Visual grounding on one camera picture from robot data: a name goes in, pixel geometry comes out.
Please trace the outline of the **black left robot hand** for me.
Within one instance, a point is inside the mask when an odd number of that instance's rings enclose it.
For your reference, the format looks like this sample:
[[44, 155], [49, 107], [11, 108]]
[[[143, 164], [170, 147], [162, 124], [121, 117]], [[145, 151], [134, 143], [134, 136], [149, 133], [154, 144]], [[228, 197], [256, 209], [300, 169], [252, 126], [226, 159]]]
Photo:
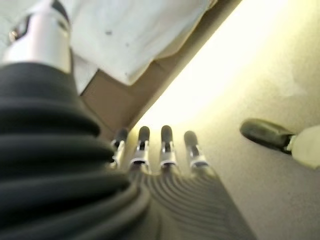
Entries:
[[161, 130], [151, 173], [150, 131], [120, 168], [127, 133], [111, 144], [77, 94], [70, 22], [43, 0], [11, 30], [0, 65], [0, 237], [3, 240], [253, 240], [218, 175], [185, 133], [180, 172], [172, 130]]

